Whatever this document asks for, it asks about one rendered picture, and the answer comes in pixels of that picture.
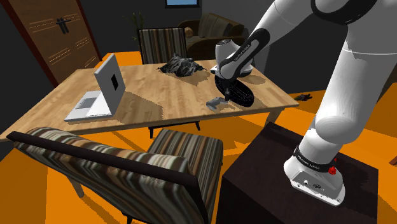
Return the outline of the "grey game controller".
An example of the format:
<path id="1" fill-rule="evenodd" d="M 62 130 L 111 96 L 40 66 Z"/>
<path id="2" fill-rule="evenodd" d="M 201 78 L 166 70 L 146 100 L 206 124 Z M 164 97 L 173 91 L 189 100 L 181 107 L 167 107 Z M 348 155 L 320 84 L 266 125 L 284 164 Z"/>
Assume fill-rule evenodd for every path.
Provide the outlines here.
<path id="1" fill-rule="evenodd" d="M 215 98 L 211 99 L 210 101 L 206 102 L 206 106 L 213 111 L 217 110 L 216 106 L 219 104 L 228 104 L 228 101 L 222 97 L 215 97 Z"/>

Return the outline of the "dark grey crumpled cloth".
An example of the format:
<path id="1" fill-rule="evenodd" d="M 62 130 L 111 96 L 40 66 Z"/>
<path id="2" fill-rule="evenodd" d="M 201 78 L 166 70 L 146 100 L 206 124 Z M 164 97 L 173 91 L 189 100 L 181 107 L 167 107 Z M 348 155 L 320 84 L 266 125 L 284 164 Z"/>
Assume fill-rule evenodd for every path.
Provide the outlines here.
<path id="1" fill-rule="evenodd" d="M 173 53 L 171 59 L 162 67 L 158 67 L 162 73 L 174 73 L 177 77 L 191 76 L 197 71 L 205 70 L 197 64 L 192 58 L 181 57 Z"/>

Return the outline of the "brown sofa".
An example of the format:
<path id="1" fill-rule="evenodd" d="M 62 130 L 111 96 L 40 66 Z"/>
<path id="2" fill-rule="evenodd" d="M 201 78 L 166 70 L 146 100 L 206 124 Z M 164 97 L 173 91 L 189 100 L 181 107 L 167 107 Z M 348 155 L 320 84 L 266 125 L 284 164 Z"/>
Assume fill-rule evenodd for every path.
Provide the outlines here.
<path id="1" fill-rule="evenodd" d="M 215 46 L 223 39 L 232 39 L 238 45 L 245 42 L 243 24 L 213 13 L 203 13 L 199 20 L 182 21 L 178 27 L 193 31 L 192 37 L 186 37 L 186 49 L 187 56 L 194 60 L 215 59 Z"/>

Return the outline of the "wooden table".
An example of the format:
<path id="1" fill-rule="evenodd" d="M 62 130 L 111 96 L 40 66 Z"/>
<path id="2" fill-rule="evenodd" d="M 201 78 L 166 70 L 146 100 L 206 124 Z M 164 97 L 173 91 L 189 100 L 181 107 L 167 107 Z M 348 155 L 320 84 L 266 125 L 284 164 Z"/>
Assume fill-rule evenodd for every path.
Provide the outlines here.
<path id="1" fill-rule="evenodd" d="M 27 132 L 35 127 L 53 127 L 82 135 L 256 113 L 269 113 L 268 120 L 274 122 L 282 110 L 299 105 L 253 69 L 249 76 L 241 78 L 254 93 L 253 105 L 245 108 L 229 102 L 212 111 L 206 102 L 220 95 L 209 71 L 216 62 L 200 60 L 198 64 L 204 70 L 184 78 L 161 73 L 159 64 L 122 66 L 125 95 L 115 116 L 67 123 L 65 117 L 84 93 L 99 89 L 94 69 L 78 69 L 0 134 L 0 142 L 6 142 L 12 131 Z"/>

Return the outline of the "striped upholstered chair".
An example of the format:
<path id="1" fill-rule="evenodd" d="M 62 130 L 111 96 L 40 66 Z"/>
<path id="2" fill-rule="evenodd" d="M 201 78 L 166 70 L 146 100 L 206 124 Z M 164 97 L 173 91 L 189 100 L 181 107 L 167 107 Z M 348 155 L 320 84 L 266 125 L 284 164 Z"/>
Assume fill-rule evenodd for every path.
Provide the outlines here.
<path id="1" fill-rule="evenodd" d="M 11 132 L 14 147 L 149 224 L 210 224 L 223 143 L 162 129 L 146 152 L 115 148 L 40 127 Z"/>
<path id="2" fill-rule="evenodd" d="M 185 30 L 181 27 L 138 29 L 137 36 L 143 64 L 166 63 L 175 53 L 187 58 Z"/>

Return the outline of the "window with blue pane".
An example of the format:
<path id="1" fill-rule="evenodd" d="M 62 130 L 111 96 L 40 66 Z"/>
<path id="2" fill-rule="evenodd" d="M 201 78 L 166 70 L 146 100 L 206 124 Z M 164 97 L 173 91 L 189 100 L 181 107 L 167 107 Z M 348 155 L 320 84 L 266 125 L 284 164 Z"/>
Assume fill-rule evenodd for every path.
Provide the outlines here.
<path id="1" fill-rule="evenodd" d="M 165 8 L 199 8 L 200 0 L 164 0 Z"/>

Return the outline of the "dark robot stand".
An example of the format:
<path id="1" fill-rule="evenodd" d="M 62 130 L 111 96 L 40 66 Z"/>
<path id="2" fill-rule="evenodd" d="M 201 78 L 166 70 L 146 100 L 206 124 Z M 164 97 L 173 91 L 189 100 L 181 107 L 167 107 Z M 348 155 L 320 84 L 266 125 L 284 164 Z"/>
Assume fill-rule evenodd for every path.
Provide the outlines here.
<path id="1" fill-rule="evenodd" d="M 302 136 L 268 123 L 224 173 L 216 224 L 377 224 L 378 170 L 342 153 L 345 198 L 333 207 L 294 189 L 283 164 Z"/>

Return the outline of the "dark potted plant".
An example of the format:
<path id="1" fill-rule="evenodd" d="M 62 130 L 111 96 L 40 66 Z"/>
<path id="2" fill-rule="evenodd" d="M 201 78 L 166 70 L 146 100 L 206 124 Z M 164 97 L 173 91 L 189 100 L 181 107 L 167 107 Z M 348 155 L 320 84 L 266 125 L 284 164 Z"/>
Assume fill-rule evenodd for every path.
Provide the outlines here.
<path id="1" fill-rule="evenodd" d="M 144 27 L 144 19 L 145 16 L 142 15 L 141 12 L 139 12 L 137 15 L 135 13 L 132 14 L 130 17 L 123 16 L 123 18 L 132 26 L 135 27 L 135 36 L 132 37 L 134 41 L 137 41 L 139 37 L 139 29 L 142 29 Z"/>

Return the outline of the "silver open laptop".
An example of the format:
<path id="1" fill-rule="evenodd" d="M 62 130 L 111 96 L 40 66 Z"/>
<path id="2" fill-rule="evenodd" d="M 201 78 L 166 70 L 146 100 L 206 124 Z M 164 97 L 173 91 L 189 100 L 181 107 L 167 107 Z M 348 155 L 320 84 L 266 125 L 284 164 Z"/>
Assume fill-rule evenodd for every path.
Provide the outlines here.
<path id="1" fill-rule="evenodd" d="M 100 90 L 88 91 L 64 119 L 65 122 L 112 117 L 125 91 L 125 84 L 112 53 L 95 71 Z"/>

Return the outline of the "brown wooden door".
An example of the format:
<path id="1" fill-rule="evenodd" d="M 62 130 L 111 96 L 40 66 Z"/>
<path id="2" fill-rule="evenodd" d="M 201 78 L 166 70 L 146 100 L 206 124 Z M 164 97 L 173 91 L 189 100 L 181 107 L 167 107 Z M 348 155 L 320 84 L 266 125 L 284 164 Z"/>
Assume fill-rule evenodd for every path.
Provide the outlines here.
<path id="1" fill-rule="evenodd" d="M 102 60 L 81 0 L 0 0 L 56 87 L 75 70 Z"/>

